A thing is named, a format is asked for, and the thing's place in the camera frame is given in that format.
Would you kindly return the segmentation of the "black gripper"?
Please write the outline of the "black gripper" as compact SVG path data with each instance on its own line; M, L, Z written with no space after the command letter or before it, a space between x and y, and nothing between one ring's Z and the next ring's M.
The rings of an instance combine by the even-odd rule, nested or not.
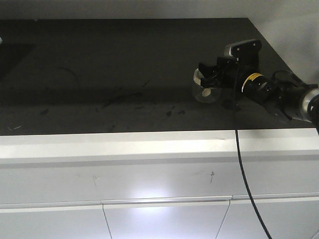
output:
M236 60L217 57L216 65L199 63L198 70L203 76L209 76L200 79L201 87L235 89L237 93L241 93L242 71Z

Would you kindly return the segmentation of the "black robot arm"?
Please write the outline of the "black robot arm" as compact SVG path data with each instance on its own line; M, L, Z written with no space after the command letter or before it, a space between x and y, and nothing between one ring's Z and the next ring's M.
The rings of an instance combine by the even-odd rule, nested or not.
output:
M293 72L283 70L290 80L273 74L270 78L259 70L259 62L218 57L216 65L199 63L199 84L205 89L232 89L244 95L283 122L300 120L319 127L319 86L307 84Z

